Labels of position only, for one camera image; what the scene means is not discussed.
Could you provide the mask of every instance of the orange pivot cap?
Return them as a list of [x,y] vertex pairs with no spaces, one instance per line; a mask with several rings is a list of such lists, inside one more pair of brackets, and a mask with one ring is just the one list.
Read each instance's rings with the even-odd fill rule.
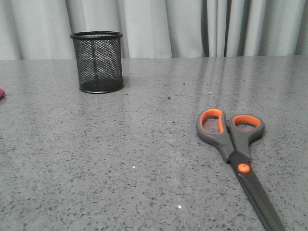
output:
[[239,172],[241,172],[241,173],[248,173],[248,172],[250,172],[250,166],[249,165],[247,165],[247,164],[239,164],[238,166],[237,166],[237,169],[239,170]]

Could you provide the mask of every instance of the mesh cup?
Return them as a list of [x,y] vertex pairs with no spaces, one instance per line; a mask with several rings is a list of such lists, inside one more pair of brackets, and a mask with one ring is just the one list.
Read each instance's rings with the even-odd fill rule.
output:
[[80,90],[108,93],[123,88],[121,43],[113,31],[73,33]]

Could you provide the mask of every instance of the curtain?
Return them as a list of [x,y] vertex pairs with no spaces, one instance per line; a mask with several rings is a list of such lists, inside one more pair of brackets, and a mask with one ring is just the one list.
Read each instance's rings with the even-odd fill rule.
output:
[[74,59],[120,31],[124,58],[308,54],[308,0],[0,0],[0,60]]

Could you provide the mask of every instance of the scissors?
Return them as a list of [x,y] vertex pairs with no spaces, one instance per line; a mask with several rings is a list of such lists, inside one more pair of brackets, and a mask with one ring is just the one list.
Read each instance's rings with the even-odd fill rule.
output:
[[[218,119],[218,133],[203,127],[206,119]],[[250,131],[239,130],[239,124],[254,127]],[[203,111],[196,122],[199,138],[216,147],[227,164],[231,164],[256,214],[267,231],[285,231],[269,197],[250,166],[249,144],[263,136],[264,122],[252,115],[235,115],[226,126],[225,113],[219,109]]]

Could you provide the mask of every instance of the gray speckled countertop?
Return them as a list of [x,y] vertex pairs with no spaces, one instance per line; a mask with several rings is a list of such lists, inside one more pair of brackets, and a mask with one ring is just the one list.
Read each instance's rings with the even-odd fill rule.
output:
[[262,118],[252,167],[288,231],[308,230],[308,57],[124,59],[79,90],[75,60],[0,61],[1,231],[262,231],[207,108]]

